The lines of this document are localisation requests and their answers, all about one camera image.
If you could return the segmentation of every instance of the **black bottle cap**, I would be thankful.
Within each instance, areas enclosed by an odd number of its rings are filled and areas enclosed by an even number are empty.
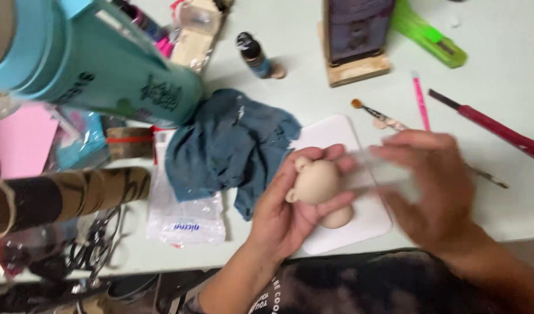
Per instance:
[[[249,32],[241,32],[236,39],[236,46],[246,58],[253,59],[261,55],[261,46]]]
[[[125,0],[112,0],[112,3],[116,5],[120,10],[124,11],[131,19],[137,17],[137,10]]]

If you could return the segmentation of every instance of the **white plastic wrapper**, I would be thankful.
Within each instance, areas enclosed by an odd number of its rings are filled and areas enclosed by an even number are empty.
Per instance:
[[[147,239],[183,247],[186,244],[220,244],[226,238],[222,220],[222,196],[179,203],[164,171],[164,157],[174,130],[155,132],[158,165],[154,169],[149,195]]]

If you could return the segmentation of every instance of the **wooden stand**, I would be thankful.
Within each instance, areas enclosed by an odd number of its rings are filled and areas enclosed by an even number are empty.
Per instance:
[[[317,32],[323,49],[323,22],[318,22]],[[385,54],[342,64],[338,67],[331,67],[327,58],[324,60],[330,87],[347,85],[388,74],[391,71],[391,63]]]

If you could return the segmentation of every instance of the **right hand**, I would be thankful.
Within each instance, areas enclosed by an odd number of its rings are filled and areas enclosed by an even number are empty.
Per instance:
[[[410,239],[442,258],[474,249],[485,233],[471,218],[474,187],[455,138],[406,130],[382,144],[371,146],[371,153],[408,168],[422,192],[418,202],[410,204],[393,189],[379,189]]]

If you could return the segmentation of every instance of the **left hand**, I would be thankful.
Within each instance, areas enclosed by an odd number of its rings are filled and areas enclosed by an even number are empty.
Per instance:
[[[336,144],[326,149],[307,147],[291,153],[281,165],[267,190],[257,201],[253,225],[246,243],[259,250],[265,258],[279,263],[295,253],[304,240],[327,214],[350,205],[355,198],[352,191],[343,191],[324,204],[311,206],[303,202],[288,203],[286,194],[297,177],[296,159],[305,156],[310,160],[335,160],[341,174],[354,170],[352,157],[342,155],[345,147]]]

